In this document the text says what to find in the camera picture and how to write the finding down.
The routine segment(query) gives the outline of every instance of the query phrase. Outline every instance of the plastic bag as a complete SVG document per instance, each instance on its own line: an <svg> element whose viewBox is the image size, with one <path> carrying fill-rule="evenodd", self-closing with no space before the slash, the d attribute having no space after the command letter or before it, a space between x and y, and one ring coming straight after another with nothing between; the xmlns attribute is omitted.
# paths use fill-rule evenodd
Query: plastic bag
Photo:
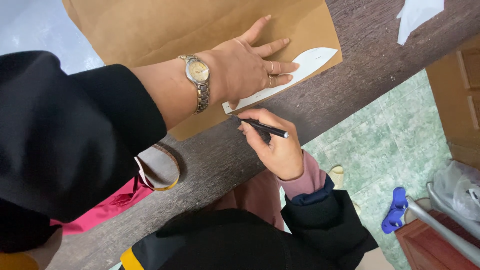
<svg viewBox="0 0 480 270"><path fill-rule="evenodd" d="M480 171L455 160L445 161L433 176L440 199L463 217L480 221Z"/></svg>

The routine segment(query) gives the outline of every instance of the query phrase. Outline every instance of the brown kraft paper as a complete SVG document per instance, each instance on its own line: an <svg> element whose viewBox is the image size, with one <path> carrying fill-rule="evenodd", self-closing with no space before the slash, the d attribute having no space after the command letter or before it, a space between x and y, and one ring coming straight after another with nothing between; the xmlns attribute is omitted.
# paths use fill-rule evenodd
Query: brown kraft paper
<svg viewBox="0 0 480 270"><path fill-rule="evenodd" d="M290 43L267 60L290 62L308 49L338 49L307 78L342 62L335 27L322 0L63 0L63 5L107 65L132 68L211 49L269 14L272 19L255 46L285 37ZM169 133L181 141L227 118L218 103Z"/></svg>

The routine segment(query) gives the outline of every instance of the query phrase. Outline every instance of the white paper scrap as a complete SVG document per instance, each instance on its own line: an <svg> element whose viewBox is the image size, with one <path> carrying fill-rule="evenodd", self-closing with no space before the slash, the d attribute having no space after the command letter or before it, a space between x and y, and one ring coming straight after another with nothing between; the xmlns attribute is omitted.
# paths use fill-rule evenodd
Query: white paper scrap
<svg viewBox="0 0 480 270"><path fill-rule="evenodd" d="M293 79L289 83L273 88L265 88L257 92L256 94L249 96L248 98L242 98L240 99L240 103L235 109L237 110L253 104L257 101L260 101L264 98L267 98L282 91L283 89L295 84L296 82L301 81L302 79L319 69L321 66L325 65L325 63L327 63L328 60L330 60L337 51L337 49L331 48L313 48L304 51L292 61L294 63L299 63L300 67L296 71L289 73L293 75ZM222 106L225 114L229 114L233 111L230 108L228 102L222 103Z"/></svg>
<svg viewBox="0 0 480 270"><path fill-rule="evenodd" d="M405 5L396 17L402 18L397 42L403 46L413 30L443 10L444 0L405 0Z"/></svg>

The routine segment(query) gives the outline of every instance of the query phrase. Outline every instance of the green tile floor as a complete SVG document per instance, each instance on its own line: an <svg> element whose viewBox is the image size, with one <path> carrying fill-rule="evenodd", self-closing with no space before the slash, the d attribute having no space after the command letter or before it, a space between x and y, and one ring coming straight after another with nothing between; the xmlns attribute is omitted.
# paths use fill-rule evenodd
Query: green tile floor
<svg viewBox="0 0 480 270"><path fill-rule="evenodd" d="M436 166L451 158L425 70L303 148L327 172L343 166L344 189L361 207L363 224L396 270L410 269L395 234L384 234L380 223L395 187L415 199L427 196L425 184Z"/></svg>

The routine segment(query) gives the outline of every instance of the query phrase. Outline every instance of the watch face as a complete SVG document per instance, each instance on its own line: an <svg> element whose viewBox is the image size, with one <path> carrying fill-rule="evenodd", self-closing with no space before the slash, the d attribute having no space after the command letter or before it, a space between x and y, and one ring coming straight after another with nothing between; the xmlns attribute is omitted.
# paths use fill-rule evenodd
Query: watch face
<svg viewBox="0 0 480 270"><path fill-rule="evenodd" d="M188 66L188 72L198 82L204 82L208 79L208 68L201 62L191 62Z"/></svg>

